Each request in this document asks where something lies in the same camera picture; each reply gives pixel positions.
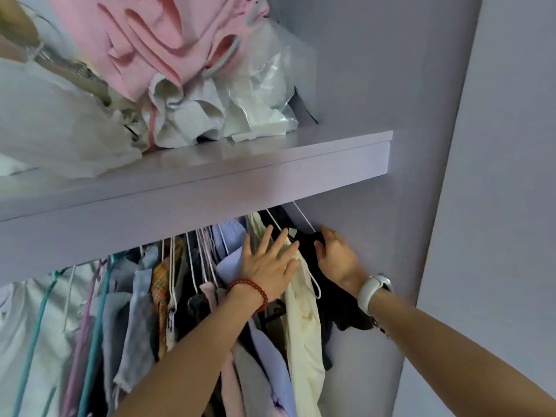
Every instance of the smartwatch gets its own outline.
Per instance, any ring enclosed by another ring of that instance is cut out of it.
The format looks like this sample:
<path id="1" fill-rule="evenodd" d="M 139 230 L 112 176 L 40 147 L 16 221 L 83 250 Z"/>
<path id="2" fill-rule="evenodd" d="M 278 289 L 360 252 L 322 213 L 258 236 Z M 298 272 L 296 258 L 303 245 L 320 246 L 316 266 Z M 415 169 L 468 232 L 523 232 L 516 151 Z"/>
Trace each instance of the smartwatch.
<path id="1" fill-rule="evenodd" d="M 371 313 L 369 313 L 369 301 L 371 301 L 372 296 L 380 288 L 385 288 L 392 293 L 394 292 L 392 281 L 382 273 L 370 276 L 363 287 L 361 287 L 361 291 L 359 291 L 359 296 L 357 298 L 358 306 L 368 316 L 371 315 Z"/>

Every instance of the left hand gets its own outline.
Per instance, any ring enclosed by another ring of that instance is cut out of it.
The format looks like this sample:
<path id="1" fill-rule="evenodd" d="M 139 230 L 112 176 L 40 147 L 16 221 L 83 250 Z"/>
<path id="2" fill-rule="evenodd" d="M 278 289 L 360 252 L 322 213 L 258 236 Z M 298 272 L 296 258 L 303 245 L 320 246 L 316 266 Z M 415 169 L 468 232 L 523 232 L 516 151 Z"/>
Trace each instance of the left hand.
<path id="1" fill-rule="evenodd" d="M 299 248 L 299 241 L 293 243 L 278 257 L 280 249 L 288 239 L 288 230 L 284 229 L 276 242 L 268 249 L 271 235 L 272 225 L 269 225 L 255 254 L 251 252 L 249 234 L 245 236 L 241 267 L 241 277 L 252 280 L 265 290 L 269 302 L 276 300 L 286 291 L 299 266 L 299 261 L 293 260 Z"/>

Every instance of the pink clothing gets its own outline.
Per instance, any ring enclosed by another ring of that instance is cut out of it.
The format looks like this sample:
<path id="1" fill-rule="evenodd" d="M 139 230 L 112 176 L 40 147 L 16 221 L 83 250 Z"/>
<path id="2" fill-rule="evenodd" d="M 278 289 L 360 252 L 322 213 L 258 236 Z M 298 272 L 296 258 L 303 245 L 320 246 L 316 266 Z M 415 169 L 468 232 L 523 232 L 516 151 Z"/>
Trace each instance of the pink clothing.
<path id="1" fill-rule="evenodd" d="M 212 282 L 205 282 L 199 286 L 203 294 L 207 297 L 208 305 L 211 312 L 218 307 L 216 301 L 216 287 Z M 222 371 L 220 372 L 222 379 L 222 402 L 226 410 L 226 417 L 245 417 L 245 407 L 241 387 L 237 379 L 236 371 L 233 368 L 233 354 L 228 351 Z"/>
<path id="2" fill-rule="evenodd" d="M 50 0 L 105 81 L 137 100 L 161 73 L 181 86 L 221 55 L 226 37 L 245 40 L 257 0 Z M 261 4 L 256 19 L 268 13 Z"/>

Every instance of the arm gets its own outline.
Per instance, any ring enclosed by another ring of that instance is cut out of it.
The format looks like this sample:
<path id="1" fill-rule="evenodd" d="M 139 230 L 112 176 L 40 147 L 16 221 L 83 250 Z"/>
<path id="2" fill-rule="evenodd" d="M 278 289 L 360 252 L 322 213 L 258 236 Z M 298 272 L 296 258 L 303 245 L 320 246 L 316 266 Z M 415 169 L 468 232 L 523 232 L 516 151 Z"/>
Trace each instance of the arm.
<path id="1" fill-rule="evenodd" d="M 368 275 L 334 231 L 316 243 L 323 273 L 354 297 Z M 513 367 L 466 336 L 387 290 L 377 291 L 369 312 L 457 417 L 556 415 L 556 400 Z"/>
<path id="2" fill-rule="evenodd" d="M 242 278 L 262 287 L 269 301 L 286 290 L 299 265 L 291 260 L 298 243 L 277 258 L 287 230 L 266 252 L 271 234 L 269 227 L 254 255 L 246 236 L 241 273 Z M 261 304 L 262 297 L 254 288 L 246 284 L 233 287 L 224 304 L 185 336 L 129 393 L 114 417 L 200 417 L 226 355 Z"/>

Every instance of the shelf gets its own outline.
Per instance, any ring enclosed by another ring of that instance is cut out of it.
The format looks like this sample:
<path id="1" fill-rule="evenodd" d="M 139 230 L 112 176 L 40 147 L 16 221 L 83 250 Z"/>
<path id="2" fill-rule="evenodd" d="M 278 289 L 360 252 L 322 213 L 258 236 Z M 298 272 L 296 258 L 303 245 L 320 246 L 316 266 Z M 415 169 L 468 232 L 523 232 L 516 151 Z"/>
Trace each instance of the shelf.
<path id="1" fill-rule="evenodd" d="M 1 177 L 0 285 L 383 175 L 392 134 L 313 126 L 157 152 L 90 180 Z"/>

